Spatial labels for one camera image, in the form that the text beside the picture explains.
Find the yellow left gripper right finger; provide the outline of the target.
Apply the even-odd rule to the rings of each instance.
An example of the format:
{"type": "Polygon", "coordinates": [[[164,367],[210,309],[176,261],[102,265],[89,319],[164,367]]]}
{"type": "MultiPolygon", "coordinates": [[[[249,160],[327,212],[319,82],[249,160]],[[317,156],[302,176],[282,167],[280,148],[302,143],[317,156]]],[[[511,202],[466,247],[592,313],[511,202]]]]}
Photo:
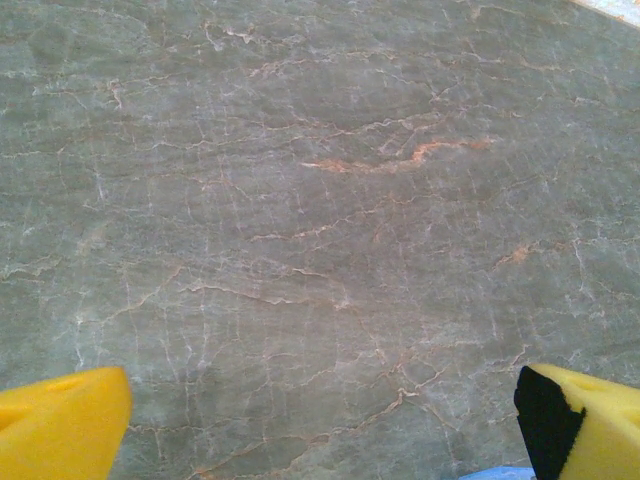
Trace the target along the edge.
{"type": "Polygon", "coordinates": [[[532,364],[514,404],[537,480],[640,480],[640,389],[532,364]]]}

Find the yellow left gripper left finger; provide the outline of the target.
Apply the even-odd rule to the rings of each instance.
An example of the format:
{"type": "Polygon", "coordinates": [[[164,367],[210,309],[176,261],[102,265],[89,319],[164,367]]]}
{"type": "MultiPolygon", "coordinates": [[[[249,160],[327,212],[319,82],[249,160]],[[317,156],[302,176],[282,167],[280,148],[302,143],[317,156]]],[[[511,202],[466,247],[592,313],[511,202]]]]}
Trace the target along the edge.
{"type": "Polygon", "coordinates": [[[0,392],[0,480],[107,480],[132,413],[111,366],[0,392]]]}

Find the blue pill organizer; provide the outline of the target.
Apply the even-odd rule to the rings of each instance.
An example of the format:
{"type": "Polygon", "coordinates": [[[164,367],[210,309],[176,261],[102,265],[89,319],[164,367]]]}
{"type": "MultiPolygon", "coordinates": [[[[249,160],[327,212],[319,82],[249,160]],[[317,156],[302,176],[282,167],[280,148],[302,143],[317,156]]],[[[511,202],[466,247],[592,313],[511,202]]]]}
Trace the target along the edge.
{"type": "Polygon", "coordinates": [[[537,480],[531,467],[499,466],[461,476],[458,480],[537,480]]]}

